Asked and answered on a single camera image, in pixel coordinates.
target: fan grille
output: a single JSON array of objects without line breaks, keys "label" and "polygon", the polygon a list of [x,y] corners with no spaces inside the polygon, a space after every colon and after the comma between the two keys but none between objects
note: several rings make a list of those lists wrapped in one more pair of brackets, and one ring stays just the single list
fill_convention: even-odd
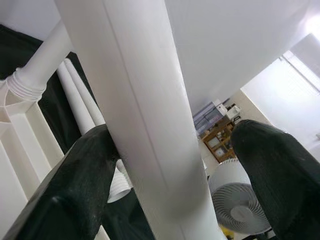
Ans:
[{"label": "fan grille", "polygon": [[[270,228],[265,213],[248,184],[225,185],[213,194],[212,200],[218,222],[230,230],[244,234],[260,234]],[[245,207],[252,214],[245,216],[243,221],[236,220],[231,214],[235,207]]]}]

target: white pipe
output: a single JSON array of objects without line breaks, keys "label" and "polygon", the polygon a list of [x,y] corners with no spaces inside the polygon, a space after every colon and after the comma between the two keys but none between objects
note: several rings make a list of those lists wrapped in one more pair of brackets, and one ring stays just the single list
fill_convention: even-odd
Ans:
[{"label": "white pipe", "polygon": [[8,77],[10,90],[25,100],[40,99],[49,78],[71,49],[68,33],[60,21],[28,63]]},{"label": "white pipe", "polygon": [[222,240],[164,0],[55,0],[158,240]]},{"label": "white pipe", "polygon": [[124,165],[122,159],[119,159],[119,160],[116,162],[116,167],[119,169],[119,171],[120,171],[121,173],[123,173],[123,175],[124,175],[124,177],[125,177],[128,185],[129,185],[129,187],[132,189],[132,188],[133,188],[133,185],[132,185],[132,182],[131,182],[131,180],[130,180],[130,177],[129,177],[129,175],[128,175],[128,172],[127,172],[127,170],[126,170],[126,168],[125,168],[125,165]]},{"label": "white pipe", "polygon": [[79,127],[82,135],[86,134],[90,129],[93,129],[96,125],[92,120],[84,101],[82,100],[72,78],[66,68],[65,63],[62,61],[57,69],[58,76],[60,78],[61,85],[65,92],[66,98],[70,104],[72,113]]},{"label": "white pipe", "polygon": [[94,101],[94,99],[90,95],[87,87],[85,86],[84,82],[80,78],[80,76],[79,76],[77,70],[75,69],[74,65],[72,64],[72,62],[68,58],[66,58],[64,60],[64,63],[65,63],[66,68],[68,69],[68,72],[70,73],[70,75],[72,77],[72,80],[73,80],[78,92],[80,93],[80,96],[81,96],[86,108],[88,109],[88,111],[90,113],[90,116],[92,117],[94,124],[96,126],[106,124],[104,117],[101,114],[100,109],[98,108],[96,102]]},{"label": "white pipe", "polygon": [[[62,85],[63,90],[65,92],[65,95],[67,97],[67,100],[69,102],[69,105],[71,107],[71,110],[73,112],[75,121],[79,127],[81,134],[84,135],[90,129],[94,128],[96,126],[96,124],[94,123],[93,119],[91,118],[91,115],[88,111],[89,109],[86,107],[82,96],[80,95],[80,93],[78,92],[78,89],[76,88],[76,85],[73,81],[73,77],[78,78],[77,81],[82,82],[82,80],[70,60],[69,60],[68,65],[69,65],[69,67],[71,67],[70,68],[71,70],[74,70],[72,72],[72,75],[68,71],[66,64],[65,64],[65,61],[63,61],[60,64],[60,66],[57,69],[57,73],[60,78],[60,82],[61,82],[61,85]],[[96,106],[96,108],[94,108],[91,105],[91,110],[92,110],[91,112],[93,114],[95,114],[96,116],[98,116],[99,115],[99,114],[97,114],[97,111],[98,111],[101,115],[101,112],[98,109],[94,100],[92,99],[91,95],[89,94],[89,96],[87,96],[87,95],[84,95],[84,96],[87,97],[87,99],[86,99],[87,101],[89,98],[91,98],[91,100],[93,101],[93,103]],[[129,186],[129,183],[127,182],[126,177],[116,167],[115,171],[114,171],[113,179],[111,182],[110,193],[109,193],[109,197],[108,197],[107,202],[113,203],[113,202],[123,198],[130,191],[131,191],[131,187]]]}]

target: yellow object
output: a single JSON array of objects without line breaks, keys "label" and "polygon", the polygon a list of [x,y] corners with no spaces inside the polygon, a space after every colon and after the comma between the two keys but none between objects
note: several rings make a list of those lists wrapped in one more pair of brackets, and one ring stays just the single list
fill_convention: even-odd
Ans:
[{"label": "yellow object", "polygon": [[225,228],[225,227],[223,227],[223,226],[221,226],[221,225],[220,225],[220,228],[221,228],[223,234],[224,234],[226,237],[227,237],[227,236],[230,236],[230,237],[232,237],[232,238],[235,237],[235,233],[234,233],[233,231],[231,231],[231,230],[229,230],[229,229],[227,229],[227,228]]}]

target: black fabric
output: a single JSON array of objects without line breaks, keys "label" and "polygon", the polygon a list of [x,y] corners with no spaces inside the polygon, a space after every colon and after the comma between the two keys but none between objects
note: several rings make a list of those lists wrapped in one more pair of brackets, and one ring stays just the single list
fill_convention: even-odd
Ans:
[{"label": "black fabric", "polygon": [[102,225],[111,240],[153,240],[153,233],[138,202],[135,191],[110,203],[102,217]]},{"label": "black fabric", "polygon": [[93,240],[117,159],[107,126],[91,129],[42,181],[4,240]]},{"label": "black fabric", "polygon": [[[42,41],[38,39],[0,25],[0,80],[11,75],[16,67],[23,67],[41,43]],[[68,58],[92,95],[77,55],[70,53]],[[62,151],[67,153],[75,141],[81,137],[81,133],[57,73],[49,79],[39,106]],[[104,224],[104,227],[111,240],[154,239],[133,190],[121,200],[107,204],[105,211],[103,222],[107,224]]]},{"label": "black fabric", "polygon": [[319,240],[317,160],[290,134],[252,120],[236,125],[231,142],[276,236]]}]

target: white fan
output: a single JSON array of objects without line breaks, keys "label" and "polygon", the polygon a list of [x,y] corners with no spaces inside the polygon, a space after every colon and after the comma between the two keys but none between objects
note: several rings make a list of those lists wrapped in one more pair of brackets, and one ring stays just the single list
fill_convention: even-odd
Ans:
[{"label": "white fan", "polygon": [[209,178],[219,224],[242,234],[261,234],[271,227],[252,189],[249,177],[236,159],[222,162]]}]

